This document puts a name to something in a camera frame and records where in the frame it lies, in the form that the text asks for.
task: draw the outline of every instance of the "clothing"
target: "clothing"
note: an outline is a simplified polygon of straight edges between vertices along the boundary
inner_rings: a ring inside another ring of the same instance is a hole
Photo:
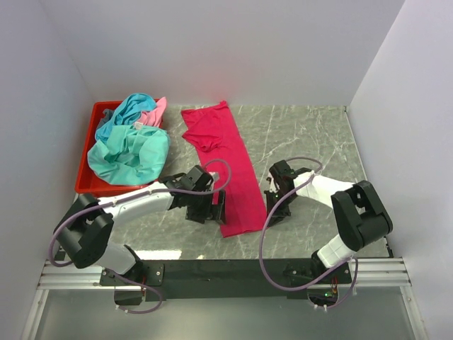
[[[167,98],[162,97],[157,101],[156,108],[153,111],[142,111],[137,122],[148,126],[160,126],[166,107]]]
[[[201,164],[220,158],[231,167],[231,181],[225,188],[226,224],[220,226],[222,235],[229,237],[261,230],[266,219],[266,208],[247,149],[227,102],[222,101],[210,108],[183,110],[181,115],[188,126],[183,138],[195,146]],[[225,165],[212,163],[208,170],[220,175],[215,188],[225,183],[228,176]]]
[[[112,118],[96,130],[94,137],[106,143],[113,126],[131,125],[140,118],[142,111],[152,111],[155,108],[156,102],[147,94],[131,94],[115,109]]]
[[[88,151],[88,165],[109,184],[140,186],[157,179],[170,147],[167,132],[143,125],[113,125],[106,143],[98,140]]]
[[[112,119],[114,110],[106,108],[104,111],[102,111],[102,113],[104,114],[104,116],[101,118],[101,120],[99,120],[99,124],[96,129],[100,128],[102,125],[106,124],[110,119]]]

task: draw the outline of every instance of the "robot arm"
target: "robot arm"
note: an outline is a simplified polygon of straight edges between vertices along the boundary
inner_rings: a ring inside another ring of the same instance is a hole
[[[125,274],[126,277],[135,281],[141,275],[142,262],[128,246],[109,241],[113,225],[123,225],[149,213],[181,207],[187,207],[186,219],[188,220],[200,223],[204,223],[205,220],[216,220],[218,223],[224,223],[224,191],[219,192],[216,205],[212,204],[212,194],[152,193],[156,189],[208,191],[217,179],[217,174],[211,174],[201,166],[194,166],[187,174],[168,176],[131,193],[99,199],[89,194],[80,195],[57,228],[69,216],[83,209],[105,203],[110,203],[111,206],[78,218],[62,230],[57,240],[75,267],[85,268],[97,264],[110,268],[116,273]]]
[[[283,195],[305,183],[313,174],[308,168],[295,171],[286,161],[272,165],[268,177],[270,190],[265,191],[268,213]],[[289,204],[297,196],[314,199],[332,208],[338,226],[338,234],[312,255],[315,272],[322,273],[334,267],[393,229],[390,217],[369,181],[349,183],[320,175],[315,175],[312,182],[281,204],[270,225],[291,215]]]

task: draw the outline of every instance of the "white wall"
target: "white wall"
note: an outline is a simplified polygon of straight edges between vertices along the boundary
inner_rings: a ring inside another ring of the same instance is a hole
[[[93,99],[37,1],[0,1],[0,46],[0,332],[18,339]]]
[[[350,106],[431,339],[452,338],[453,2],[406,0]]]
[[[403,0],[41,0],[96,100],[351,102]]]

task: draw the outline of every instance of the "pink cloth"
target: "pink cloth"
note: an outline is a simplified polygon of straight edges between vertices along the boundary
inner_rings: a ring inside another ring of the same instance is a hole
[[[226,224],[220,226],[222,235],[229,237],[261,230],[266,208],[246,146],[227,102],[222,101],[210,108],[183,110],[181,115],[188,126],[183,138],[195,146],[201,164],[220,158],[231,167],[231,182],[225,188]],[[220,175],[215,188],[227,179],[228,171],[221,163],[210,164],[208,170]]]
[[[167,98],[162,97],[157,101],[156,108],[153,111],[142,111],[142,115],[137,122],[148,126],[160,126],[166,107]]]

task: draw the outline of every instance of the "mint green cloth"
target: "mint green cloth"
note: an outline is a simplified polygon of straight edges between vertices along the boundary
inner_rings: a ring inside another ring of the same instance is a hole
[[[170,147],[167,132],[143,125],[114,125],[107,141],[98,140],[88,151],[88,165],[109,184],[140,186],[157,179]]]

